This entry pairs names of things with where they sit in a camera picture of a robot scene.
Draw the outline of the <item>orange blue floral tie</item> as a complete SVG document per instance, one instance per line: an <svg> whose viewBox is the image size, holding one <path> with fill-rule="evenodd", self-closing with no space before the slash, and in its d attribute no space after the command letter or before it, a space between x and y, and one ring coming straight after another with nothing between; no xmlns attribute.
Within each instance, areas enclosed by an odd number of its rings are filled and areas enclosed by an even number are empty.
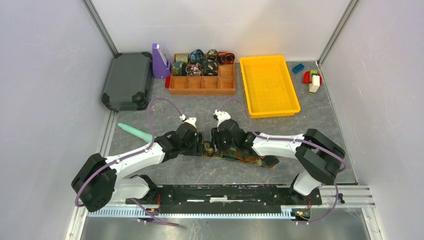
<svg viewBox="0 0 424 240"><path fill-rule="evenodd" d="M215 150L214 146L206 141L203 144L204 149L204 156L205 157L211 157L211 158L217 158L222 159L225 161L231 161L231 162L239 162L242 164L250 164L255 165L262 168L273 168L275 165L277 165L280 161L275 156L249 156L245 157L240 152L235 151L233 149L221 151L221 150Z"/></svg>

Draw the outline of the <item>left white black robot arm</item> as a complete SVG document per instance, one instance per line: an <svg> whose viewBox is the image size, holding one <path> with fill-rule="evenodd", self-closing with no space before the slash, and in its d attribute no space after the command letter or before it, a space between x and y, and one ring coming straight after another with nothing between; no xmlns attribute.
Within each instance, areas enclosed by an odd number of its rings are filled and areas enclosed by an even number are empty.
<svg viewBox="0 0 424 240"><path fill-rule="evenodd" d="M151 204L157 198L157 190L146 177L134 173L179 155L202 156L203 142L204 133L185 122L177 130L129 152L108 157L92 154L71 182L76 193L75 205L96 212L109 203L131 198Z"/></svg>

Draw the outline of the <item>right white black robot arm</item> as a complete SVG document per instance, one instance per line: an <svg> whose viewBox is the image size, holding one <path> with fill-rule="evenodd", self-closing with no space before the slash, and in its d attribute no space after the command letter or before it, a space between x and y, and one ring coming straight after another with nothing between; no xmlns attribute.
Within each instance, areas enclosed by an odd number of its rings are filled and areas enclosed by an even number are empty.
<svg viewBox="0 0 424 240"><path fill-rule="evenodd" d="M220 151L234 150L244 158L284 157L297 159L304 168L292 182L289 199L302 204L316 188L334 184L339 173L348 168L345 151L319 130L283 136L257 131L244 131L233 120L224 120L211 130L215 147Z"/></svg>

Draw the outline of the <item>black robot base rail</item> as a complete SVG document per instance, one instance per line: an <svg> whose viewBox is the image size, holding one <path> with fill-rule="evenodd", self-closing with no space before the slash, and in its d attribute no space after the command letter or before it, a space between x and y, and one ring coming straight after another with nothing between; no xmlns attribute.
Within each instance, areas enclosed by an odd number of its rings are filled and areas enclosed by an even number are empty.
<svg viewBox="0 0 424 240"><path fill-rule="evenodd" d="M166 184L154 187L139 202L158 205L161 214L277 214L281 206L323 203L317 188L300 196L289 186L277 184Z"/></svg>

